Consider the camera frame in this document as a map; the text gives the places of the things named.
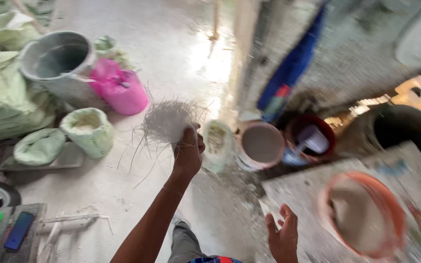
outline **gray bucket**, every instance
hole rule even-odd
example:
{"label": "gray bucket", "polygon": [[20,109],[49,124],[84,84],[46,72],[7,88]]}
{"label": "gray bucket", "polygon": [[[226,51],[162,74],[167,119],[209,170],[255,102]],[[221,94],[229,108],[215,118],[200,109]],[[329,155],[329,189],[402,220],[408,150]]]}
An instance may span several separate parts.
{"label": "gray bucket", "polygon": [[88,84],[97,61],[92,43],[73,31],[44,35],[25,45],[20,55],[22,74],[71,106],[107,110]]}

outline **orange bucket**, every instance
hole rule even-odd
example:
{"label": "orange bucket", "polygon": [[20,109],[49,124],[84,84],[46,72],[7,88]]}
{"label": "orange bucket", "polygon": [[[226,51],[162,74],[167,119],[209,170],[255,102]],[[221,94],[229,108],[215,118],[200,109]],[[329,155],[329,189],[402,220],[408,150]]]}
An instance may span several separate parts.
{"label": "orange bucket", "polygon": [[[360,190],[370,196],[371,204],[376,205],[379,220],[383,220],[384,231],[382,235],[377,237],[373,233],[373,227],[368,225],[366,235],[373,235],[379,239],[379,242],[373,242],[375,248],[366,250],[359,249],[358,246],[349,243],[346,236],[341,233],[336,224],[336,211],[333,202],[333,196],[339,186],[346,184],[356,184]],[[378,179],[366,173],[353,171],[333,176],[327,183],[324,190],[319,195],[319,214],[321,224],[328,230],[338,241],[350,248],[359,256],[365,256],[372,259],[384,258],[394,254],[396,248],[402,248],[404,245],[404,231],[406,227],[405,213],[397,202],[394,194]]]}

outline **black rubber tire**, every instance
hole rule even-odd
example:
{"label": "black rubber tire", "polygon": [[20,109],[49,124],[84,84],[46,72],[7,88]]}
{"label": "black rubber tire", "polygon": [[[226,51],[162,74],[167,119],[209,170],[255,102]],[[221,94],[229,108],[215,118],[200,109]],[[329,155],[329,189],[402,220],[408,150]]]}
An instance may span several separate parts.
{"label": "black rubber tire", "polygon": [[19,206],[22,203],[20,193],[14,187],[0,182],[0,188],[7,192],[10,197],[8,206]]}

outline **hand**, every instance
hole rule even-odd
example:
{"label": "hand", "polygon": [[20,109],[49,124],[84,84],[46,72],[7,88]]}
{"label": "hand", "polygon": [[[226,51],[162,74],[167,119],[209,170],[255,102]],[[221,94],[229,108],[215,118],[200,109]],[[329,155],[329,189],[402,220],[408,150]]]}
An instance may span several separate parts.
{"label": "hand", "polygon": [[277,263],[298,263],[298,217],[288,205],[282,204],[279,212],[285,221],[278,220],[281,230],[277,231],[274,217],[266,215],[266,229],[268,232],[269,249]]}
{"label": "hand", "polygon": [[173,151],[175,156],[173,172],[191,180],[201,169],[201,157],[199,155],[202,154],[204,149],[206,149],[206,146],[202,136],[197,132],[195,134],[194,129],[186,128],[183,132],[183,139]]}

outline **left hand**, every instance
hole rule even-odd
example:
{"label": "left hand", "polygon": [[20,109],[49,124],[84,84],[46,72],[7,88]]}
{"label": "left hand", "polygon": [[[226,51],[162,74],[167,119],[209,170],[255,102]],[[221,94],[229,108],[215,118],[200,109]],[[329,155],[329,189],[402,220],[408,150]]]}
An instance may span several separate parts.
{"label": "left hand", "polygon": [[[197,123],[195,128],[197,130],[201,128],[201,125]],[[196,139],[194,130],[191,127],[186,128],[183,132],[183,139],[173,150],[175,156],[173,172],[186,176],[190,180],[201,169],[200,154],[206,149],[202,136],[196,132]]]}

